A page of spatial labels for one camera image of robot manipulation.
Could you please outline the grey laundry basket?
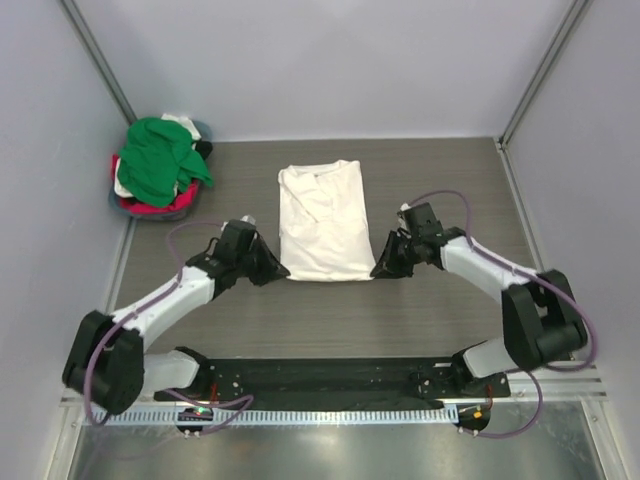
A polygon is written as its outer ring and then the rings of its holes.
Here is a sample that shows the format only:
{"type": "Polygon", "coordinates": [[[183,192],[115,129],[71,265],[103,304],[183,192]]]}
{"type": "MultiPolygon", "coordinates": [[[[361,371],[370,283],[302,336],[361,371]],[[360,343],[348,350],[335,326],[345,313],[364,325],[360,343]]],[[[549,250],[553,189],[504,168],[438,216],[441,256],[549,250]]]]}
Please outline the grey laundry basket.
{"type": "Polygon", "coordinates": [[[213,144],[187,117],[145,117],[131,124],[123,147],[112,155],[112,207],[131,218],[183,219],[199,193],[214,184],[213,144]]]}

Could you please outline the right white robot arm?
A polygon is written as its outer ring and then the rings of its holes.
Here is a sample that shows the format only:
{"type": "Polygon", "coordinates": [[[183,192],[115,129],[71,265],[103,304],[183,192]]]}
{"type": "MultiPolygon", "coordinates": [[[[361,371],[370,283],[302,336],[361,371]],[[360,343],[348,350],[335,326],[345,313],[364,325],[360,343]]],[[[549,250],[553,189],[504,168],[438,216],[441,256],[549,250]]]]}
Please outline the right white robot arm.
{"type": "Polygon", "coordinates": [[[501,336],[451,357],[457,392],[473,395],[500,374],[531,372],[587,345],[587,326],[563,273],[538,272],[495,254],[465,230],[444,227],[429,203],[405,204],[398,217],[373,278],[410,278],[415,266],[431,265],[468,281],[500,306],[501,336]]]}

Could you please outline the white Coca-Cola t-shirt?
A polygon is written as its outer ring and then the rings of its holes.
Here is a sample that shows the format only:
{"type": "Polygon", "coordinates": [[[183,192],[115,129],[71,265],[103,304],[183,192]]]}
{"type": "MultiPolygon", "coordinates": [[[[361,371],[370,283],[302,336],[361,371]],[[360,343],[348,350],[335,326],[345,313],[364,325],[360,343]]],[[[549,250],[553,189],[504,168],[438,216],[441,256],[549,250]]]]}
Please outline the white Coca-Cola t-shirt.
{"type": "Polygon", "coordinates": [[[280,262],[298,282],[370,281],[375,259],[359,161],[278,173],[280,262]]]}

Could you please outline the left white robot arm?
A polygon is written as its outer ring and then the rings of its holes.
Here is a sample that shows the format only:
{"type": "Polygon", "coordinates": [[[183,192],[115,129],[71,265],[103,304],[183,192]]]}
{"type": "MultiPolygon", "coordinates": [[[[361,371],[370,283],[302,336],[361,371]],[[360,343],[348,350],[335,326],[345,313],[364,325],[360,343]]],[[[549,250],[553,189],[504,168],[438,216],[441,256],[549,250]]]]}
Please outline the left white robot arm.
{"type": "Polygon", "coordinates": [[[63,384],[115,416],[141,396],[206,399],[216,383],[207,357],[187,347],[165,354],[150,346],[190,312],[248,279],[264,286],[290,274],[258,233],[252,217],[225,222],[204,251],[142,299],[81,320],[62,372],[63,384]]]}

